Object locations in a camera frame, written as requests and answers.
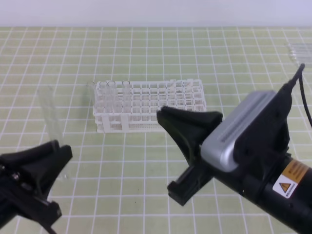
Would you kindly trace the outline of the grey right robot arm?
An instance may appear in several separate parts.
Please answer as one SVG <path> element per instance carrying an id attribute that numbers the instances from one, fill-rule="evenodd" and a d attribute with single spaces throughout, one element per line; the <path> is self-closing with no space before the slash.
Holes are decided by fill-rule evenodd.
<path id="1" fill-rule="evenodd" d="M 288 153 L 286 120 L 274 115 L 272 125 L 258 124 L 249 133 L 255 143 L 235 150 L 238 166 L 225 171 L 204 158 L 204 150 L 216 146 L 217 131 L 226 124 L 220 112 L 162 107 L 156 117 L 188 163 L 188 168 L 167 187 L 169 197 L 179 205 L 185 205 L 215 178 L 297 233 L 311 233 L 312 170 Z M 214 142 L 205 146 L 209 138 Z"/>

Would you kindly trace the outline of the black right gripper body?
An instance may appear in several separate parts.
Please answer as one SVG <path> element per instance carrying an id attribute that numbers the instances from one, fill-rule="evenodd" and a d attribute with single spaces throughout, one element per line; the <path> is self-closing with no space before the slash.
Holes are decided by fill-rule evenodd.
<path id="1" fill-rule="evenodd" d="M 184 206 L 212 178 L 216 178 L 234 192 L 242 194 L 242 180 L 246 169 L 238 165 L 234 170 L 226 172 L 208 163 L 201 155 L 200 146 L 178 146 L 185 157 L 188 167 L 168 186 L 168 195 L 179 205 Z"/>

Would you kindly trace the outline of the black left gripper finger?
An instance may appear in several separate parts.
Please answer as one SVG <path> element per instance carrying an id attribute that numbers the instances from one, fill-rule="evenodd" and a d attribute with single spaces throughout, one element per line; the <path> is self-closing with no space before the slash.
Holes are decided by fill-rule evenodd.
<path id="1" fill-rule="evenodd" d="M 57 177 L 72 157 L 72 149 L 69 145 L 51 147 L 39 157 L 35 163 L 35 185 L 38 197 L 47 199 Z"/>
<path id="2" fill-rule="evenodd" d="M 35 163 L 44 154 L 46 143 L 0 155 L 0 184 L 35 185 Z"/>

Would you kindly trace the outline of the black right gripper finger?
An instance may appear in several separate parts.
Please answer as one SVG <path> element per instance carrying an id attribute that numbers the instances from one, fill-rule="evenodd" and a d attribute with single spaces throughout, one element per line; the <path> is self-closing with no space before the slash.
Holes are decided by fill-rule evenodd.
<path id="1" fill-rule="evenodd" d="M 218 111 L 187 111 L 164 106 L 157 111 L 156 118 L 184 156 L 198 156 L 200 145 L 223 121 L 223 114 Z"/>

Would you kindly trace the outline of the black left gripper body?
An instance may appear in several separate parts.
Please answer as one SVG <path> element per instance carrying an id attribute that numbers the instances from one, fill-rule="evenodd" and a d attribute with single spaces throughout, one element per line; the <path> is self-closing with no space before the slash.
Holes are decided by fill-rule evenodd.
<path id="1" fill-rule="evenodd" d="M 47 233 L 55 234 L 52 226 L 62 216 L 62 211 L 57 202 L 38 197 L 36 185 L 0 185 L 0 227 L 5 227 L 17 216 L 36 222 Z"/>

